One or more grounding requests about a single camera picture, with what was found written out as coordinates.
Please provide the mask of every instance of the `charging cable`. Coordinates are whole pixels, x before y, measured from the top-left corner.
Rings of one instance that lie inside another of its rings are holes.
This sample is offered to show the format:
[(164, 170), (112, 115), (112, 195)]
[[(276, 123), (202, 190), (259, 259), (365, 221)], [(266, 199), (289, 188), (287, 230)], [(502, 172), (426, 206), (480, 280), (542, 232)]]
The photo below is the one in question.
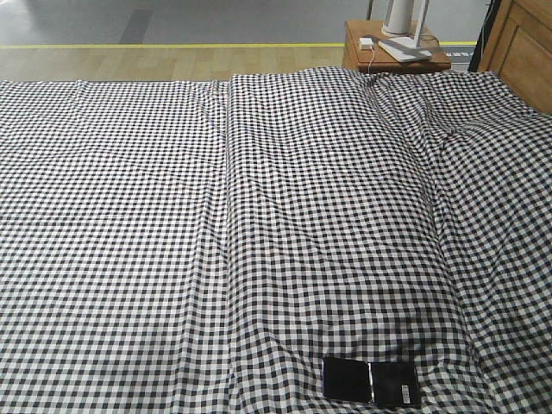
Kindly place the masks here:
[(372, 63), (376, 59), (376, 51), (373, 48), (373, 39), (371, 37), (361, 37), (359, 39), (359, 48), (361, 50), (372, 51), (372, 58), (370, 59), (370, 63), (368, 64), (368, 75), (369, 75), (372, 69)]

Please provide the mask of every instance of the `wooden furniture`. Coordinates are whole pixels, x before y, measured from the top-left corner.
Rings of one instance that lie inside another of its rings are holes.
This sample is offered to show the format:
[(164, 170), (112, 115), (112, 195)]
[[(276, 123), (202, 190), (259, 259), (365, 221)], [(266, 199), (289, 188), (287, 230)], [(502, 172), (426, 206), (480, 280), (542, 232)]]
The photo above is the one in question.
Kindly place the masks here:
[(525, 102), (552, 113), (552, 2), (502, 0), (479, 71), (494, 71)]
[(430, 60), (418, 62), (400, 63), (389, 53), (377, 45), (381, 39), (388, 39), (381, 33), (382, 21), (375, 20), (349, 20), (345, 23), (347, 39), (345, 40), (345, 51), (343, 53), (342, 67), (360, 72), (368, 72), (371, 50), (360, 50), (359, 39), (371, 36), (374, 39), (375, 56), (370, 66), (370, 73), (394, 72), (394, 73), (431, 73), (450, 69), (450, 59), (439, 47), (437, 40), (427, 34), (423, 37), (422, 46), (427, 47), (433, 53)]

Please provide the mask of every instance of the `white device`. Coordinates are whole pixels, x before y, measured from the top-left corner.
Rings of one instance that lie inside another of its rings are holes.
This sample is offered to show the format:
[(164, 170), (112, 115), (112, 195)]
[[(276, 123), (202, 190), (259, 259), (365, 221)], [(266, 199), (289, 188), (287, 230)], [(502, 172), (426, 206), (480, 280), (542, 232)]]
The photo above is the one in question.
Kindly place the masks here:
[[(413, 39), (408, 36), (399, 36), (379, 41), (381, 48), (399, 62), (412, 62), (431, 58), (431, 51), (427, 48), (420, 47), (420, 36), (422, 35), (423, 24), (425, 22), (425, 16), (427, 15), (429, 4), (430, 0), (422, 1)], [(391, 0), (387, 11), (386, 23), (381, 29), (381, 32), (384, 35), (388, 35), (387, 33), (393, 34), (393, 31), (403, 30), (406, 25), (405, 18), (408, 16), (408, 18), (411, 19), (413, 7), (413, 0)], [(406, 33), (408, 33), (408, 29), (410, 29), (410, 25), (411, 21), (409, 20)]]
[(361, 37), (359, 39), (360, 50), (373, 50), (373, 40), (371, 37)]
[(414, 0), (390, 0), (381, 32), (387, 37), (408, 35), (413, 8)]

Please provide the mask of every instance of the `power adapter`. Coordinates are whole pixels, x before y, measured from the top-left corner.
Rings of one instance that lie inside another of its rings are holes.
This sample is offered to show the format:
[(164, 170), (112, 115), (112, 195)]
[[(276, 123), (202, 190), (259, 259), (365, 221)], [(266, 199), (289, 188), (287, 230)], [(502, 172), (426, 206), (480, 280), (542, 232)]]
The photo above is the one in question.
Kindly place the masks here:
[(361, 37), (359, 39), (359, 47), (361, 50), (373, 50), (373, 40), (371, 37)]

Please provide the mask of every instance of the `bedside table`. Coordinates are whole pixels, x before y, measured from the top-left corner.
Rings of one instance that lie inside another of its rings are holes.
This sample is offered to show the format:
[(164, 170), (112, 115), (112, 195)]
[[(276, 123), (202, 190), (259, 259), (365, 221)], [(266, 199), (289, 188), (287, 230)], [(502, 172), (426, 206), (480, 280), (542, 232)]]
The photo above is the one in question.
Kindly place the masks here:
[[(450, 69), (450, 59), (439, 47), (435, 38), (422, 39), (423, 47), (427, 47), (433, 56), (430, 60), (419, 60), (418, 62), (397, 62), (389, 53), (378, 46), (378, 42), (388, 39), (381, 33), (382, 21), (376, 20), (349, 20), (345, 23), (347, 39), (345, 40), (345, 51), (343, 52), (342, 67), (360, 72), (368, 72), (368, 65), (372, 59), (371, 50), (360, 50), (359, 39), (364, 36), (371, 36), (374, 40), (375, 57), (373, 59), (370, 73), (393, 72), (393, 73), (432, 73)], [(429, 37), (430, 33), (424, 32), (423, 37)]]

